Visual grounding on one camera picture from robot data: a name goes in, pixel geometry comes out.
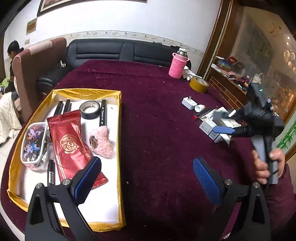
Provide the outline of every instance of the black marker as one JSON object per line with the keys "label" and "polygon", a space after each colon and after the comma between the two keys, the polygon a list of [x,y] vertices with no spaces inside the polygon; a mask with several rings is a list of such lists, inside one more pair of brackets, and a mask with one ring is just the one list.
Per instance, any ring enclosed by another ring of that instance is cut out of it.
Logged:
{"label": "black marker", "polygon": [[107,114],[106,109],[107,109],[107,101],[102,100],[99,126],[105,126],[106,125],[106,114]]}
{"label": "black marker", "polygon": [[53,160],[49,160],[48,167],[47,167],[47,186],[54,185],[54,171],[55,171],[55,164]]}
{"label": "black marker", "polygon": [[57,108],[54,112],[54,115],[60,115],[62,113],[62,108],[63,108],[63,101],[60,100],[59,103],[57,104]]}
{"label": "black marker", "polygon": [[71,101],[70,99],[67,99],[65,107],[64,107],[63,114],[70,111],[70,101]]}

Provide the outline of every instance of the hand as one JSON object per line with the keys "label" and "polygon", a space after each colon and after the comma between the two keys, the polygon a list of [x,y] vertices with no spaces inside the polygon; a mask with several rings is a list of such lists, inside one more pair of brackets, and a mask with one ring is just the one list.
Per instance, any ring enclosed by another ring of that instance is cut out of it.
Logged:
{"label": "hand", "polygon": [[[255,150],[252,151],[252,157],[256,169],[255,174],[257,182],[259,182],[260,184],[266,184],[267,178],[270,176],[268,164],[259,159],[258,153]],[[280,178],[284,171],[285,154],[281,151],[280,148],[276,148],[269,153],[269,158],[271,160],[278,161],[278,178]]]}

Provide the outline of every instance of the tape roll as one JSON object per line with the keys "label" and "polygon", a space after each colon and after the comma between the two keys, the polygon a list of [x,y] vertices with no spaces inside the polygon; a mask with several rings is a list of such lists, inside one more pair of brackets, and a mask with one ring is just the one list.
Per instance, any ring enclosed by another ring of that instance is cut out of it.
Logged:
{"label": "tape roll", "polygon": [[209,87],[209,84],[200,77],[194,76],[190,83],[190,87],[199,93],[205,93]]}
{"label": "tape roll", "polygon": [[[94,107],[95,108],[94,111],[86,112],[86,109],[90,107]],[[81,117],[87,120],[92,120],[94,118],[97,118],[100,115],[100,109],[101,109],[100,103],[94,100],[89,100],[84,102],[79,108]]]}

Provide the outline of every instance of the table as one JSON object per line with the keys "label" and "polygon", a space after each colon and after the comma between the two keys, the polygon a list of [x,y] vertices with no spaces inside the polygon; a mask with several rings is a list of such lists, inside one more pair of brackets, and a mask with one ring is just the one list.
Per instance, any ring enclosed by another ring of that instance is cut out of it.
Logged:
{"label": "table", "polygon": [[[207,108],[227,103],[214,88],[198,93],[187,81],[169,77],[168,71],[150,64],[92,60],[55,87],[122,92],[120,163],[127,226],[121,231],[97,233],[102,241],[194,239],[215,210],[193,173],[192,161],[197,156],[224,178],[251,183],[250,140],[237,138],[229,147],[225,142],[214,143],[181,101],[191,95]],[[9,163],[8,159],[1,203],[16,227],[24,231],[26,212],[13,204],[6,192]]]}
{"label": "table", "polygon": [[[3,171],[6,165],[6,160],[9,155],[9,152],[11,150],[11,147],[13,146],[14,141],[16,140],[17,135],[15,136],[14,139],[8,139],[4,144],[1,145],[0,147],[0,155],[1,155],[1,161],[0,161],[0,185],[2,181],[2,175]],[[9,217],[6,215],[5,211],[3,210],[3,207],[0,202],[0,213],[3,216],[4,221],[7,223],[7,226],[10,228],[10,230],[6,230],[4,233],[7,234],[7,236],[14,234],[19,240],[23,241],[25,240],[24,234],[11,222]],[[2,228],[7,228],[6,225],[1,223]]]}

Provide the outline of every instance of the sofa cushion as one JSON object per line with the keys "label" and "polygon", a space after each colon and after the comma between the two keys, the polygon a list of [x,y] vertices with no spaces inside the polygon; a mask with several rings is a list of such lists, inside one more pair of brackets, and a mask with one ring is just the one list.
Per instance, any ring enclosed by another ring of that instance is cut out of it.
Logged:
{"label": "sofa cushion", "polygon": [[57,63],[50,71],[41,75],[38,78],[37,83],[38,82],[46,82],[46,83],[49,83],[49,84],[55,86],[69,72],[70,72],[70,68],[68,66],[62,67],[61,63]]}
{"label": "sofa cushion", "polygon": [[42,93],[48,94],[53,88],[54,88],[54,85],[50,83],[43,82],[43,81],[36,82],[36,90],[39,94],[39,98],[42,95]]}
{"label": "sofa cushion", "polygon": [[91,59],[119,60],[123,39],[76,39],[69,44],[66,64],[71,70]]}
{"label": "sofa cushion", "polygon": [[69,44],[66,64],[71,70],[91,59],[170,66],[176,49],[178,47],[128,39],[76,39]]}

